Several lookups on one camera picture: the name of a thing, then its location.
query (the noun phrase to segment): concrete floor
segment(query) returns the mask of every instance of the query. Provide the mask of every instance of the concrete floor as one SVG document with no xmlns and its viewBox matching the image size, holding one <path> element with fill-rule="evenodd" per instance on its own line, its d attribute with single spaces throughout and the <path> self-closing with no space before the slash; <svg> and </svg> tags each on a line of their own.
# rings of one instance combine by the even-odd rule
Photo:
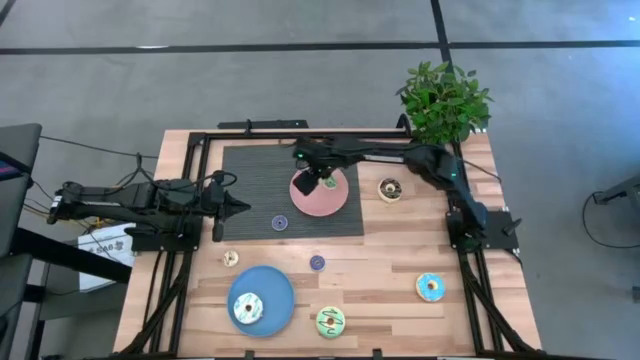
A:
<svg viewBox="0 0 640 360">
<path fill-rule="evenodd" d="M 637 1 L 441 5 L 449 41 L 640 39 Z M 401 40 L 437 40 L 429 1 L 18 0 L 0 28 L 0 47 Z M 630 289 L 640 285 L 640 249 L 592 243 L 580 210 L 592 191 L 640 173 L 640 49 L 452 57 L 477 69 L 496 100 L 490 138 L 507 203 L 524 219 L 518 236 L 544 348 L 637 358 L 640 305 Z M 406 68 L 440 59 L 437 50 L 0 56 L 0 125 L 39 122 L 50 136 L 146 154 L 158 152 L 165 129 L 220 121 L 387 127 L 402 111 L 393 94 Z M 70 179 L 107 186 L 134 165 L 43 140 L 34 177 L 49 192 Z M 29 196 L 44 202 L 37 191 Z M 640 243 L 626 201 L 591 207 L 588 219 L 602 241 Z M 30 214 L 21 225 L 59 240 L 82 231 Z M 43 353 L 106 355 L 118 320 L 111 312 L 48 325 Z M 91 348 L 79 338 L 87 334 L 99 340 Z"/>
</svg>

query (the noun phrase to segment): wooden tabletop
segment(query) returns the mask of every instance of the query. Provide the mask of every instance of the wooden tabletop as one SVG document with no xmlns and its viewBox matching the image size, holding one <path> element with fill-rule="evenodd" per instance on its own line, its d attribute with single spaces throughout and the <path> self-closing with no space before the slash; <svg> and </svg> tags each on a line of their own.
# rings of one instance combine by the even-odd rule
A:
<svg viewBox="0 0 640 360">
<path fill-rule="evenodd" d="M 188 135 L 186 130 L 165 133 L 156 178 L 181 176 Z M 278 140 L 213 141 L 207 174 L 221 168 L 226 146 L 277 143 Z M 472 135 L 462 150 L 466 160 L 496 171 L 486 134 Z M 192 180 L 200 158 L 198 151 Z M 364 236 L 213 243 L 213 223 L 204 220 L 200 249 L 194 254 L 191 268 L 179 356 L 244 356 L 245 350 L 254 350 L 256 356 L 371 356 L 374 348 L 381 348 L 389 356 L 473 354 L 458 257 L 449 247 L 445 226 L 448 207 L 444 192 L 435 190 L 403 165 L 357 166 Z M 504 206 L 497 180 L 472 167 L 467 167 L 467 173 L 476 200 L 490 209 Z M 386 177 L 402 184 L 403 195 L 396 203 L 387 204 L 378 197 L 376 187 Z M 240 194 L 234 195 L 243 199 Z M 227 250 L 235 250 L 240 256 L 233 268 L 222 263 Z M 316 254 L 327 260 L 321 273 L 314 273 L 309 267 L 309 259 Z M 128 345 L 141 329 L 156 255 L 144 253 L 136 258 L 114 351 Z M 485 256 L 496 305 L 526 342 L 539 347 L 520 265 L 502 250 L 485 251 Z M 161 261 L 153 306 L 163 264 Z M 289 325 L 278 334 L 250 338 L 233 326 L 226 298 L 238 274 L 262 264 L 275 266 L 289 276 L 296 292 L 296 308 Z M 416 278 L 425 272 L 437 273 L 444 279 L 446 294 L 437 303 L 427 303 L 416 293 Z M 316 313 L 329 305 L 340 308 L 347 320 L 344 333 L 331 340 L 318 334 L 314 320 Z M 486 314 L 479 303 L 478 308 L 485 346 L 490 349 Z M 172 319 L 170 309 L 165 324 L 171 324 Z M 168 347 L 169 331 L 170 326 L 165 325 L 161 350 Z"/>
</svg>

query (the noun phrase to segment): blue plate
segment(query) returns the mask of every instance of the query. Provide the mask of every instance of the blue plate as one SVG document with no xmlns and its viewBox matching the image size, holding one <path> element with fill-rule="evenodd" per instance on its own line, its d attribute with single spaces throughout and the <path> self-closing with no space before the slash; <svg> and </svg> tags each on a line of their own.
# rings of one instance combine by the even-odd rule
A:
<svg viewBox="0 0 640 360">
<path fill-rule="evenodd" d="M 258 321 L 246 325 L 236 320 L 233 304 L 240 295 L 248 292 L 258 295 L 264 310 Z M 294 304 L 293 286 L 287 276 L 272 266 L 260 265 L 245 270 L 233 281 L 227 297 L 227 312 L 233 324 L 244 334 L 265 337 L 277 333 L 289 323 Z"/>
</svg>

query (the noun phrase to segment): potted plant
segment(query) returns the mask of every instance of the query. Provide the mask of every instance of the potted plant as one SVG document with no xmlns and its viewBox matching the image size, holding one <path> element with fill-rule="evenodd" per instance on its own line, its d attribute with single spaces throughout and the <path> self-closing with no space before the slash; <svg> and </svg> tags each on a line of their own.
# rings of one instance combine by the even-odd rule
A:
<svg viewBox="0 0 640 360">
<path fill-rule="evenodd" d="M 447 72 L 448 62 L 431 69 L 431 62 L 420 63 L 417 69 L 409 69 L 412 75 L 396 95 L 411 122 L 416 141 L 428 144 L 462 142 L 469 132 L 488 126 L 489 89 L 479 90 L 478 80 L 472 79 L 476 71 L 465 73 L 458 66 Z"/>
</svg>

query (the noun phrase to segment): green frosted donut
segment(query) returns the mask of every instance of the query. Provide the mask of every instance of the green frosted donut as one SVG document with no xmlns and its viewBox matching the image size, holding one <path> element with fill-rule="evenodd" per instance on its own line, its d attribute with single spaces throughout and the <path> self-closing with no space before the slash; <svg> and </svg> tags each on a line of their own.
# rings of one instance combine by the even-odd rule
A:
<svg viewBox="0 0 640 360">
<path fill-rule="evenodd" d="M 335 338 L 342 334 L 347 320 L 340 309 L 334 306 L 327 306 L 318 312 L 316 316 L 316 327 L 320 335 L 327 338 Z"/>
</svg>

